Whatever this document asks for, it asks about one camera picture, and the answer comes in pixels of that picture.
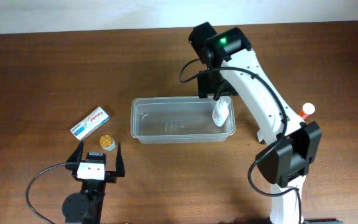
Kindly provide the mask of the white Panadol box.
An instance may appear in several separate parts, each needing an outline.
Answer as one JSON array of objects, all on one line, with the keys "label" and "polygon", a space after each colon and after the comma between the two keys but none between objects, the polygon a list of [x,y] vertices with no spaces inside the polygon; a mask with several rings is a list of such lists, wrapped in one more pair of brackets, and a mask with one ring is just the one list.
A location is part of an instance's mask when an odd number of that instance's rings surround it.
[{"label": "white Panadol box", "polygon": [[107,112],[99,106],[82,121],[74,125],[74,127],[70,129],[70,132],[77,140],[82,141],[109,119],[110,116]]}]

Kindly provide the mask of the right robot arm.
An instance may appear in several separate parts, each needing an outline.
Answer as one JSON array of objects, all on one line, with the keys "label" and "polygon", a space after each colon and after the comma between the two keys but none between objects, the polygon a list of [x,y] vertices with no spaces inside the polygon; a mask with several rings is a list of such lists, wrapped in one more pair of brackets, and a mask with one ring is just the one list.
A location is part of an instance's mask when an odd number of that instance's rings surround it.
[{"label": "right robot arm", "polygon": [[247,178],[258,169],[270,183],[270,192],[251,187],[272,199],[269,223],[304,223],[301,191],[316,158],[322,130],[305,123],[307,112],[294,112],[266,76],[248,38],[238,27],[217,33],[209,22],[193,28],[189,43],[206,65],[194,75],[198,96],[240,96],[256,120],[259,141],[267,147],[258,153]]}]

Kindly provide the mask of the orange tube white cap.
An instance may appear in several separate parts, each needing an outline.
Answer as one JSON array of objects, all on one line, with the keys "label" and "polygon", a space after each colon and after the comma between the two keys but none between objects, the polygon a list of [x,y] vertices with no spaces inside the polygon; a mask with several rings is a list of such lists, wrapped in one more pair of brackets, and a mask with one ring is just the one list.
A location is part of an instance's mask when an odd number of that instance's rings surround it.
[{"label": "orange tube white cap", "polygon": [[298,115],[302,119],[306,119],[309,115],[312,115],[315,112],[315,106],[312,103],[305,103],[301,110],[298,112]]}]

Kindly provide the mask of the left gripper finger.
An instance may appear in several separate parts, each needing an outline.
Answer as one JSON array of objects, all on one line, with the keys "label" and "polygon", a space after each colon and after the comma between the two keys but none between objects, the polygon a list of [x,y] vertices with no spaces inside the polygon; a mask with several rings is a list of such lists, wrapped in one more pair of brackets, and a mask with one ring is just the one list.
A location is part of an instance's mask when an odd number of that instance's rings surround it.
[{"label": "left gripper finger", "polygon": [[80,141],[77,148],[67,159],[67,162],[80,162],[83,155],[83,146],[84,146],[84,141]]},{"label": "left gripper finger", "polygon": [[116,154],[116,172],[117,173],[125,173],[124,161],[122,158],[121,144],[119,143],[117,146],[117,154]]}]

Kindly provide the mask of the dark bottle white cap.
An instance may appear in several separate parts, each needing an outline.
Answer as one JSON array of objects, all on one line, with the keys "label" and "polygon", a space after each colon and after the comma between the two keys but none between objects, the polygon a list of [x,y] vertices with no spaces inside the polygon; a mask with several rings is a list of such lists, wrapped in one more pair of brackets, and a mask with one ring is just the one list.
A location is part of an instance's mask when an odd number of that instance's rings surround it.
[{"label": "dark bottle white cap", "polygon": [[265,144],[264,135],[261,129],[257,131],[257,139],[259,143]]}]

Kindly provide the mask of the white spray bottle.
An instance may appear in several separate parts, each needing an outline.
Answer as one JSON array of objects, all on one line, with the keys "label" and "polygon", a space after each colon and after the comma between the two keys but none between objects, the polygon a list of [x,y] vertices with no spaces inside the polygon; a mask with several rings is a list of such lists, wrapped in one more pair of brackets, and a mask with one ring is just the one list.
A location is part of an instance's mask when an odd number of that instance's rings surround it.
[{"label": "white spray bottle", "polygon": [[231,100],[228,96],[220,97],[216,102],[212,113],[212,119],[217,127],[222,127],[229,115]]}]

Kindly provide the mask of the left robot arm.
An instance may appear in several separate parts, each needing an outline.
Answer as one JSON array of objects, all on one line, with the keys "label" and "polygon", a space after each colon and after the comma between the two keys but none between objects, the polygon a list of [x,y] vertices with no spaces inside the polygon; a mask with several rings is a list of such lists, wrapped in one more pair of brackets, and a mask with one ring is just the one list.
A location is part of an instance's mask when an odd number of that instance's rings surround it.
[{"label": "left robot arm", "polygon": [[72,171],[75,180],[81,182],[81,190],[69,195],[63,202],[65,223],[100,223],[106,184],[115,184],[124,177],[125,167],[121,146],[117,147],[116,169],[106,170],[106,155],[89,152],[82,159],[84,142],[81,141],[67,159],[65,168]]}]

